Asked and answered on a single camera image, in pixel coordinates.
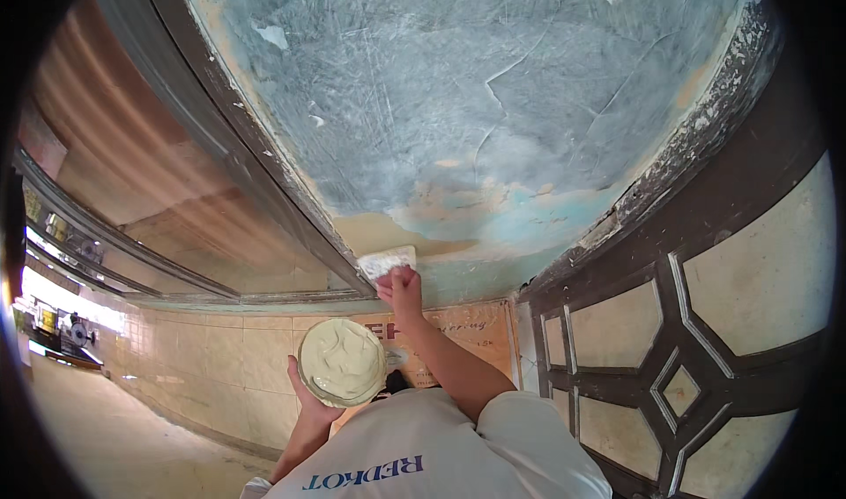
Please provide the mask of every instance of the bowl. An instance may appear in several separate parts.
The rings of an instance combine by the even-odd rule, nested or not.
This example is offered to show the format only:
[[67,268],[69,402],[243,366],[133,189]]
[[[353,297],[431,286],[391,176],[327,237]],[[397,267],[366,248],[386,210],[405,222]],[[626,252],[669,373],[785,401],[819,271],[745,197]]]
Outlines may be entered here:
[[297,350],[297,368],[308,390],[326,405],[350,408],[385,387],[385,350],[364,325],[335,317],[312,326]]

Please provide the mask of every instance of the white putty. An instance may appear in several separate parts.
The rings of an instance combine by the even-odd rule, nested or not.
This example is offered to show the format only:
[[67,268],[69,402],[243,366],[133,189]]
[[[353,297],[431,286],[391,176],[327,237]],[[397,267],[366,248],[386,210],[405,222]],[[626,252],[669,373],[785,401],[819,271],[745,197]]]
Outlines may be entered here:
[[306,387],[318,388],[317,398],[334,407],[364,403],[385,384],[379,338],[349,319],[313,326],[301,345],[300,368]]
[[265,28],[254,27],[256,33],[261,35],[261,38],[273,44],[277,48],[285,51],[289,48],[288,39],[285,38],[285,30],[279,26],[268,26]]

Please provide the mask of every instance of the redkot logo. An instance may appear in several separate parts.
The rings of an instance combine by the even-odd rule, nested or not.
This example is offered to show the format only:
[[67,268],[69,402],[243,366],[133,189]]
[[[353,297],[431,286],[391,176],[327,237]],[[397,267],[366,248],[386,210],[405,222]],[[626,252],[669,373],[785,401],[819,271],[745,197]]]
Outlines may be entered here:
[[303,490],[319,490],[321,488],[338,488],[365,482],[384,481],[388,477],[396,477],[402,473],[416,473],[423,471],[423,456],[416,455],[414,461],[407,457],[398,458],[395,461],[374,466],[370,469],[360,469],[353,476],[353,472],[331,473],[321,479],[320,475],[312,475],[312,482],[303,486]]

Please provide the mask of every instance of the concrete floor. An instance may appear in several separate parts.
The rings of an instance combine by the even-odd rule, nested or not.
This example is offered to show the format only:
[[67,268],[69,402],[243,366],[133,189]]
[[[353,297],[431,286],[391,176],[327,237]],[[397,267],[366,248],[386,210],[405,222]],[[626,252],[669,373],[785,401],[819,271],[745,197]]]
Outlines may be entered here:
[[157,416],[99,373],[32,355],[30,385],[51,436],[95,497],[238,497],[273,462]]

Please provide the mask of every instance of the person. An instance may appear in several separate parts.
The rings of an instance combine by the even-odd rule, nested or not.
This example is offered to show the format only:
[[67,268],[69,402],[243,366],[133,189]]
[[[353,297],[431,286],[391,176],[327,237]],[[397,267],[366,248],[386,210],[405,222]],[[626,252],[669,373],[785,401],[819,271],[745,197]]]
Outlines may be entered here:
[[517,391],[423,318],[416,272],[394,268],[377,293],[441,387],[369,403],[329,439],[344,409],[312,395],[289,356],[300,418],[269,481],[254,478],[241,499],[611,497],[549,400]]

